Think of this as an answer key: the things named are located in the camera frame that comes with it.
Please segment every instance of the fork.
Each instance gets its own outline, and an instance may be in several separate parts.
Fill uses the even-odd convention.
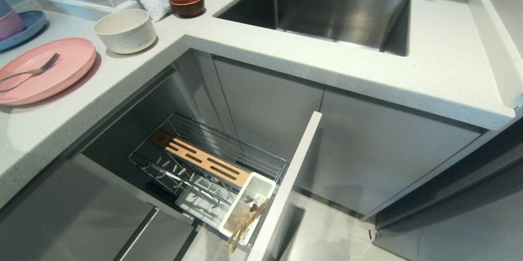
[[[42,74],[44,73],[45,71],[49,70],[53,65],[54,65],[54,62],[56,62],[56,60],[58,59],[58,57],[60,57],[60,54],[58,53],[55,53],[50,59],[49,61],[45,62],[45,64],[43,64],[42,67],[40,67],[39,69],[33,69],[33,70],[29,70],[29,71],[25,71],[25,72],[20,72],[20,73],[16,73],[16,74],[13,74],[13,75],[9,75],[8,77],[5,77],[3,79],[0,79],[0,83],[5,81],[5,80],[8,80],[12,77],[15,77],[15,76],[18,76],[18,75],[22,75],[22,74],[32,74],[32,75],[39,75],[39,74]]]

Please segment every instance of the kitchen sink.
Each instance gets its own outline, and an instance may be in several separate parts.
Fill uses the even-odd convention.
[[[410,0],[237,0],[215,17],[407,56]]]

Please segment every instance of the countertop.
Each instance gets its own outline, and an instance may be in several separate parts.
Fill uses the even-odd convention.
[[[194,48],[322,84],[423,110],[486,129],[515,117],[503,105],[465,0],[411,0],[407,57],[349,47],[212,17],[234,0],[206,0],[195,19],[168,16],[157,42],[128,56],[108,51],[94,22],[45,11],[38,38],[0,54],[0,66],[24,51],[65,37],[95,43],[93,69],[46,101],[0,108],[0,207],[103,116]]]

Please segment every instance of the pink plastic plate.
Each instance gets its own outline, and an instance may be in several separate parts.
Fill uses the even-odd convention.
[[[24,105],[51,97],[73,85],[93,66],[96,51],[93,42],[69,38],[48,42],[21,54],[2,69],[0,79],[38,69],[54,53],[60,54],[51,69],[41,75],[23,74],[0,83],[0,104]]]

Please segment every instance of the wooden chopsticks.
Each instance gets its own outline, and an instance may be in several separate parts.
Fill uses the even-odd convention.
[[[226,246],[229,246],[230,242],[232,242],[234,237],[237,236],[236,241],[230,248],[231,253],[234,253],[234,250],[236,250],[236,247],[238,246],[239,239],[241,239],[241,236],[247,231],[247,228],[252,224],[252,222],[254,222],[254,220],[264,211],[267,207],[267,203],[269,203],[269,199],[266,199],[256,211],[247,213],[238,225],[237,230],[228,238]]]

